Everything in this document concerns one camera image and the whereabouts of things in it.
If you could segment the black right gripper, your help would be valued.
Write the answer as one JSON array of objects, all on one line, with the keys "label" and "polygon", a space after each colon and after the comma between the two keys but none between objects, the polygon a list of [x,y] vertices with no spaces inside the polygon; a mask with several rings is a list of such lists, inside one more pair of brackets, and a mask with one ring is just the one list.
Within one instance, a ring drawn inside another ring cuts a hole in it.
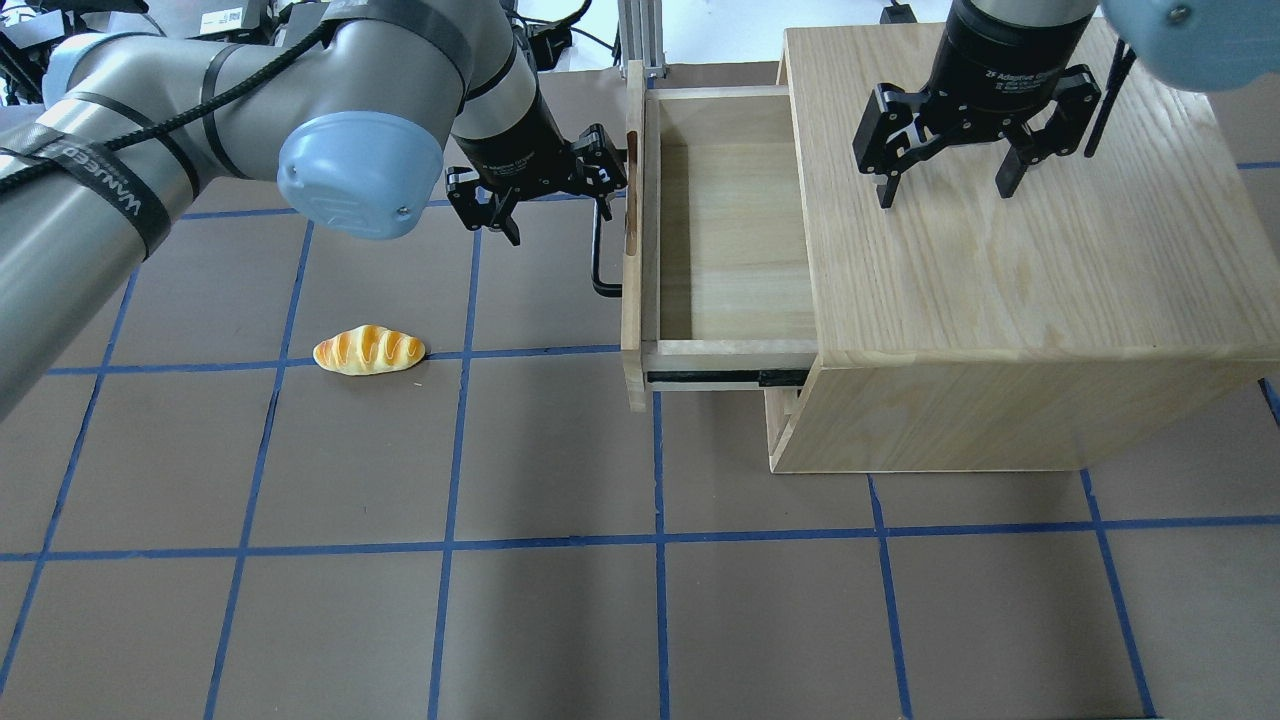
[{"label": "black right gripper", "polygon": [[1093,1],[952,3],[923,90],[876,85],[855,132],[858,170],[881,178],[879,208],[892,208],[910,168],[947,146],[951,129],[943,126],[1038,111],[1052,90],[1043,128],[1020,123],[1006,133],[1010,149],[995,177],[1000,196],[1012,197],[1046,158],[1075,152],[1101,91],[1088,65],[1060,76],[1094,10]]}]

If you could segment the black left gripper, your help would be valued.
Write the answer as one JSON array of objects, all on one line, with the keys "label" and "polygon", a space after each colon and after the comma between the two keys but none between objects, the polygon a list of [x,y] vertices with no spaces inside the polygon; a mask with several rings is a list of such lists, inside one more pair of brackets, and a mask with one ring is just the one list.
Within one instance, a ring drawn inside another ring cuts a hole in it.
[{"label": "black left gripper", "polygon": [[573,142],[564,141],[541,91],[517,101],[498,117],[468,102],[454,119],[452,137],[471,168],[445,169],[445,196],[458,219],[471,231],[500,232],[521,245],[512,218],[521,196],[562,191],[590,197],[604,222],[613,219],[611,204],[628,186],[626,152],[603,124],[590,124]]}]

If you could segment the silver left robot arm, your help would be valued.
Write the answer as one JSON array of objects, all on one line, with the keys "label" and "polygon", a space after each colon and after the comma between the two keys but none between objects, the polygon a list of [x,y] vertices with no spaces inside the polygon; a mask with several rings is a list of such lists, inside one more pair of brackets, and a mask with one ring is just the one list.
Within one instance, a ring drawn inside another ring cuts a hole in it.
[{"label": "silver left robot arm", "polygon": [[571,193],[609,219],[631,164],[602,126],[562,136],[498,1],[330,1],[288,47],[79,35],[44,97],[3,133],[4,414],[214,179],[393,240],[445,177],[465,225],[517,243],[518,202]]}]

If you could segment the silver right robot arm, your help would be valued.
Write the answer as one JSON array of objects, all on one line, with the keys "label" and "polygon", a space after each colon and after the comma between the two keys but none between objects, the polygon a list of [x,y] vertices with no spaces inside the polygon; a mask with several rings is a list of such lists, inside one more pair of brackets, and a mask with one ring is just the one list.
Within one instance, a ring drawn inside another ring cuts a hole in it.
[{"label": "silver right robot arm", "polygon": [[1240,88],[1279,68],[1275,1],[954,1],[927,82],[879,83],[852,138],[891,208],[902,176],[948,147],[1005,141],[1015,195],[1046,158],[1096,154],[1135,64],[1179,90]]}]

